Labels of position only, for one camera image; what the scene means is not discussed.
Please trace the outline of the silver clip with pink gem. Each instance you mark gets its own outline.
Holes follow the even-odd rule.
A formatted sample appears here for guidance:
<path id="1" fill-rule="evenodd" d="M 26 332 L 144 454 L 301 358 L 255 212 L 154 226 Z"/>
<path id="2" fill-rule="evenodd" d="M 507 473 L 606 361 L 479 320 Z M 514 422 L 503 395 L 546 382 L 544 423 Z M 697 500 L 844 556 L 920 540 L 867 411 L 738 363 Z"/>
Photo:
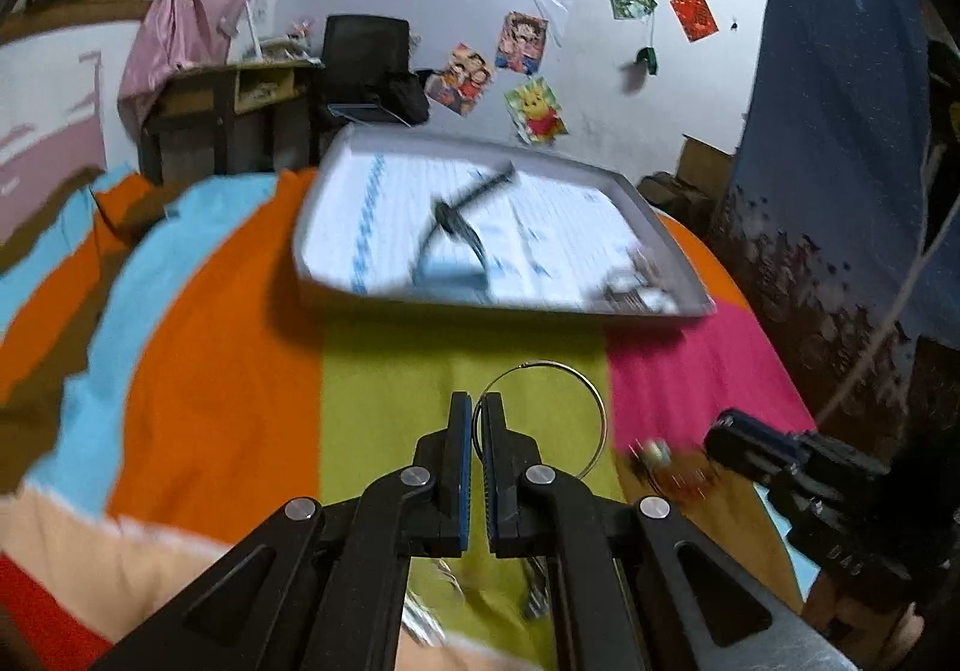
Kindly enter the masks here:
<path id="1" fill-rule="evenodd" d="M 628 265 L 612 268 L 605 275 L 601 298 L 612 306 L 643 314 L 675 315 L 679 311 L 669 276 L 643 254 L 633 255 Z"/>

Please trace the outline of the black office chair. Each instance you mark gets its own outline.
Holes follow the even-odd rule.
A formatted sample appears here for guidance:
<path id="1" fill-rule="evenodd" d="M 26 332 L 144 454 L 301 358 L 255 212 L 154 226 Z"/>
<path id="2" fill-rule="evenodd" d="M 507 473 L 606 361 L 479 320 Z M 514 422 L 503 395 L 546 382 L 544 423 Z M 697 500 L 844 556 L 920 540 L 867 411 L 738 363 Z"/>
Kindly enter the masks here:
<path id="1" fill-rule="evenodd" d="M 320 50 L 320 107 L 336 124 L 428 122 L 431 70 L 410 65 L 410 25 L 379 15 L 331 15 Z"/>

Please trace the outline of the red paper wall decoration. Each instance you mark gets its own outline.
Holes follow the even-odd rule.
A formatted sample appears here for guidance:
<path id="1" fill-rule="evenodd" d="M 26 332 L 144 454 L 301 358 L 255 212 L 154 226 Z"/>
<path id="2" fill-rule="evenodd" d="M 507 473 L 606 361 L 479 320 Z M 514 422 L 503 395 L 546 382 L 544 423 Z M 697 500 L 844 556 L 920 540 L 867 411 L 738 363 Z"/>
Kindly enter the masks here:
<path id="1" fill-rule="evenodd" d="M 690 43 L 718 33 L 718 23 L 706 0 L 670 0 L 670 6 Z"/>

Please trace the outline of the cartoon boy poster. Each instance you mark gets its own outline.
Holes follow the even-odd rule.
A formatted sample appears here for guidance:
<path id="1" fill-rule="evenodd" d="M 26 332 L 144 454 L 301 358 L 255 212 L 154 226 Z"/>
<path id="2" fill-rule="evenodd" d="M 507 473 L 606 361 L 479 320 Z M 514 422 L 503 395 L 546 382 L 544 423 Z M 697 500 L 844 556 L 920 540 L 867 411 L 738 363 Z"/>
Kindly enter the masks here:
<path id="1" fill-rule="evenodd" d="M 535 75 L 547 45 L 548 22 L 525 13 L 508 13 L 501 28 L 494 65 L 501 70 Z"/>

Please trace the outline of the green wall pictures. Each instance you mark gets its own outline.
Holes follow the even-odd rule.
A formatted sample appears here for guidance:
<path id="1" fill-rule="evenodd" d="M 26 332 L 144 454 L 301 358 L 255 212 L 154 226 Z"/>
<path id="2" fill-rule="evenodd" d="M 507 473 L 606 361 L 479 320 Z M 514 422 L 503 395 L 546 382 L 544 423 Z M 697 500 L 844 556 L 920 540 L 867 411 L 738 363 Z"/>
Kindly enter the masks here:
<path id="1" fill-rule="evenodd" d="M 610 8 L 619 22 L 639 22 L 656 13 L 658 0 L 610 0 Z"/>

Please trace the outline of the dark blue wardrobe curtain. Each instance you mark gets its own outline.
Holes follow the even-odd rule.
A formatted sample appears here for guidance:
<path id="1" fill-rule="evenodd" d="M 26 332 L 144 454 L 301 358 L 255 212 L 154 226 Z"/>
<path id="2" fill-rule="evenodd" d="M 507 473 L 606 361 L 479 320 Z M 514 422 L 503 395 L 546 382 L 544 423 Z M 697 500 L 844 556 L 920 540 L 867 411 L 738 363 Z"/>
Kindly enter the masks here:
<path id="1" fill-rule="evenodd" d="M 928 0 L 766 0 L 716 249 L 812 413 L 896 426 L 958 341 L 958 49 Z"/>

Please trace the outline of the colourful striped bed blanket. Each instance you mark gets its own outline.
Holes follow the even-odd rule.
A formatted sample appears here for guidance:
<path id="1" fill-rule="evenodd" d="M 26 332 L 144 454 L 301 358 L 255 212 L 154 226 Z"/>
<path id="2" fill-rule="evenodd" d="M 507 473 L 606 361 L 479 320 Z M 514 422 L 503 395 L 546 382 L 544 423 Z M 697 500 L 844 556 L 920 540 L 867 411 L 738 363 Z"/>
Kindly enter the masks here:
<path id="1" fill-rule="evenodd" d="M 784 603 L 797 575 L 747 481 L 708 476 L 726 408 L 812 424 L 747 300 L 680 224 L 716 302 L 676 332 L 546 318 L 322 315 L 293 229 L 311 174 L 156 187 L 76 174 L 2 244 L 2 663 L 85 669 L 293 497 L 355 497 L 446 423 L 451 396 L 550 359 L 596 384 L 596 494 L 665 492 Z M 578 473 L 599 414 L 548 369 L 492 392 L 547 462 Z"/>

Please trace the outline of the large silver bangle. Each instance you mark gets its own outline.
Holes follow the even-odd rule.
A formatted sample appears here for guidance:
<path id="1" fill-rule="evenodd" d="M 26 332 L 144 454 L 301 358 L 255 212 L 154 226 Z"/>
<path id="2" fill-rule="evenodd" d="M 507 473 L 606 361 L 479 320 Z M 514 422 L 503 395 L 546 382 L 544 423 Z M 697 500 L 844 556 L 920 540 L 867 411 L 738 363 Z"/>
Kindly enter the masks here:
<path id="1" fill-rule="evenodd" d="M 496 374 L 490 382 L 488 382 L 482 390 L 480 390 L 480 395 L 478 395 L 477 401 L 473 403 L 472 408 L 472 449 L 475 456 L 478 460 L 483 460 L 483 449 L 482 449 L 482 432 L 480 432 L 480 421 L 482 421 L 483 413 L 483 401 L 487 398 L 487 395 L 491 393 L 491 390 L 500 384 L 503 378 L 509 377 L 512 374 L 517 374 L 521 371 L 535 371 L 535 369 L 548 369 L 549 371 L 558 371 L 563 374 L 569 375 L 569 377 L 576 378 L 579 384 L 589 393 L 590 398 L 594 401 L 596 405 L 597 414 L 599 414 L 599 439 L 597 439 L 596 447 L 594 447 L 594 452 L 590 455 L 587 463 L 582 467 L 578 473 L 576 473 L 576 478 L 579 481 L 586 481 L 587 476 L 589 476 L 592 471 L 597 468 L 599 462 L 601 461 L 602 455 L 607 450 L 608 440 L 610 440 L 610 414 L 608 414 L 607 405 L 605 404 L 604 397 L 597 389 L 596 384 L 590 380 L 587 375 L 584 375 L 578 369 L 574 369 L 573 366 L 568 366 L 564 362 L 550 361 L 550 359 L 537 359 L 537 361 L 526 361 L 521 362 L 521 364 L 516 364 L 512 368 L 506 369 L 499 374 Z"/>

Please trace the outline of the yellow bear poster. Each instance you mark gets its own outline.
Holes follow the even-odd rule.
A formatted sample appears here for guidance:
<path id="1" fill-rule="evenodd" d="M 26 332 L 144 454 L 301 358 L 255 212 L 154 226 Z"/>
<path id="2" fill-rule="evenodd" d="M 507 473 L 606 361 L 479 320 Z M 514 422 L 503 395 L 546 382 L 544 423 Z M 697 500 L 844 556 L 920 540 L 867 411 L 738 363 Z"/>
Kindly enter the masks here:
<path id="1" fill-rule="evenodd" d="M 529 145 L 553 143 L 568 133 L 562 106 L 544 77 L 530 77 L 505 95 L 519 139 Z"/>

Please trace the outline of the cartoon family poster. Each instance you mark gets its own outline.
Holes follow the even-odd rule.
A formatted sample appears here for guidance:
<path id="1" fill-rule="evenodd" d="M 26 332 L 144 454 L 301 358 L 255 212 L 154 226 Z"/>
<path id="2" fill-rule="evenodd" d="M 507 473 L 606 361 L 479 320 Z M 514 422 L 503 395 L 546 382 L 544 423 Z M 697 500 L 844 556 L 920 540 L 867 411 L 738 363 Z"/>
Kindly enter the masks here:
<path id="1" fill-rule="evenodd" d="M 477 50 L 459 44 L 451 52 L 446 66 L 428 78 L 425 93 L 457 116 L 466 117 L 475 109 L 491 80 L 490 62 Z"/>

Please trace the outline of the green wall hook ornament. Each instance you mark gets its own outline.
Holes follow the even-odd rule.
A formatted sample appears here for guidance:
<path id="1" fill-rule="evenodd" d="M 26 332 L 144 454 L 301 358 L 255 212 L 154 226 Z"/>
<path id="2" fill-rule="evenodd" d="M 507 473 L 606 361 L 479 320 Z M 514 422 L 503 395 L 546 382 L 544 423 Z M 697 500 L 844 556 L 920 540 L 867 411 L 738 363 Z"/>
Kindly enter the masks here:
<path id="1" fill-rule="evenodd" d="M 652 46 L 646 46 L 638 50 L 636 64 L 641 65 L 649 77 L 656 77 L 659 72 L 659 59 L 656 49 Z"/>

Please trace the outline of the white pearl hair clip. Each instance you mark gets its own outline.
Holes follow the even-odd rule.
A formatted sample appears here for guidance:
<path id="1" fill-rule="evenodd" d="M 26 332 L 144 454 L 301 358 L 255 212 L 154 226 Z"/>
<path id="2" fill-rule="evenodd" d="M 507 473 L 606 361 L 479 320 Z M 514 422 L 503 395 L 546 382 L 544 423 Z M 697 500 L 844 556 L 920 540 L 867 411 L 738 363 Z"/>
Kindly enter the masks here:
<path id="1" fill-rule="evenodd" d="M 412 590 L 405 591 L 402 627 L 421 646 L 439 648 L 448 641 L 446 630 L 439 624 L 431 609 Z"/>

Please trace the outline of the black rhinestone hair clip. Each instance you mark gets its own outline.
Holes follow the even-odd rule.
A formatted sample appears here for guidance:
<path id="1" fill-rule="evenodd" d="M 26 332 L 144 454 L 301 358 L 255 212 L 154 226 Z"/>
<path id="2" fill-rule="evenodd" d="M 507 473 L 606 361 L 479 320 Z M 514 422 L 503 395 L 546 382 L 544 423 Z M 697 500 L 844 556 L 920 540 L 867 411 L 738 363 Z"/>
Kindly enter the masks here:
<path id="1" fill-rule="evenodd" d="M 524 618 L 540 621 L 550 616 L 550 593 L 548 593 L 547 564 L 544 557 L 526 557 L 523 561 L 527 595 L 524 601 Z"/>

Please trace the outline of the blue-grey headband in tray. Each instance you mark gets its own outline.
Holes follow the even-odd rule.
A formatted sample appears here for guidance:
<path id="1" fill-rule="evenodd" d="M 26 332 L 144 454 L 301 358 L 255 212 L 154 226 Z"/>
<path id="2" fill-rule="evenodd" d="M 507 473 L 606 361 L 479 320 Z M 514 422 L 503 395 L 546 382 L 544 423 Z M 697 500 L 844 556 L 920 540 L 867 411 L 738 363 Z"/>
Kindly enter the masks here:
<path id="1" fill-rule="evenodd" d="M 496 173 L 482 174 L 466 189 L 451 198 L 436 197 L 431 204 L 431 218 L 416 246 L 410 270 L 410 288 L 425 296 L 455 297 L 467 293 L 483 296 L 490 290 L 490 261 L 477 229 L 467 219 L 467 213 L 482 205 L 493 195 L 509 187 L 516 180 L 516 166 L 512 163 Z M 472 252 L 473 263 L 457 265 L 434 260 L 433 247 L 441 237 L 454 244 L 462 244 Z"/>

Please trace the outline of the white desk lamp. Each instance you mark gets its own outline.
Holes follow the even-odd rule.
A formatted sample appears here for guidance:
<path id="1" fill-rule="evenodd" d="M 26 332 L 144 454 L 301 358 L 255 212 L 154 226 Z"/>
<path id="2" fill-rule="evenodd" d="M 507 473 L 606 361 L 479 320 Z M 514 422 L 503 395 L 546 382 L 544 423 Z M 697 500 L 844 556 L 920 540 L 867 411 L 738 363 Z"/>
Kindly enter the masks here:
<path id="1" fill-rule="evenodd" d="M 252 8 L 252 0 L 245 0 L 235 29 L 231 33 L 226 62 L 240 64 L 262 61 L 262 44 L 260 44 L 259 30 L 256 25 L 256 14 Z"/>

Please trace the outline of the grey jewelry tray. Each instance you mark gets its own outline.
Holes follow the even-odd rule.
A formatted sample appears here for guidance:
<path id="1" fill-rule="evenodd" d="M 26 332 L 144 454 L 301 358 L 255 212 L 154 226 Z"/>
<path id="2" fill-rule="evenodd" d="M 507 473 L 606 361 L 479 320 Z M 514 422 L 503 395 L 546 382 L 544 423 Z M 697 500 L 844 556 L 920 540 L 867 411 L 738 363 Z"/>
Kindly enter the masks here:
<path id="1" fill-rule="evenodd" d="M 488 293 L 433 297 L 412 290 L 412 261 L 433 200 L 451 198 L 508 163 L 516 180 L 467 213 L 488 252 Z M 675 315 L 643 314 L 601 298 L 605 275 L 636 254 L 669 276 Z M 472 252 L 447 237 L 434 244 L 433 258 L 473 263 Z M 335 137 L 301 206 L 293 260 L 304 291 L 344 311 L 681 327 L 716 309 L 692 262 L 620 174 L 410 128 L 350 125 Z"/>

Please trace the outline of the wooden desk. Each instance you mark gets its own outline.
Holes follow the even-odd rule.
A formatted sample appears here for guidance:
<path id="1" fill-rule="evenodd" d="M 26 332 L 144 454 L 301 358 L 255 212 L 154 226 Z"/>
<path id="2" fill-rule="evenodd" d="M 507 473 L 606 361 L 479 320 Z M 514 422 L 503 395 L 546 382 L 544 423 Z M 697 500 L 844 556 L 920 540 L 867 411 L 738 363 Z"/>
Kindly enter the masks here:
<path id="1" fill-rule="evenodd" d="M 228 176 L 236 125 L 257 112 L 265 114 L 260 159 L 273 160 L 278 108 L 299 101 L 306 104 L 306 164 L 317 166 L 322 158 L 324 77 L 324 67 L 311 61 L 241 62 L 179 70 L 161 88 L 140 128 L 140 173 L 160 185 L 164 180 L 161 135 L 206 128 L 212 134 L 213 174 Z"/>

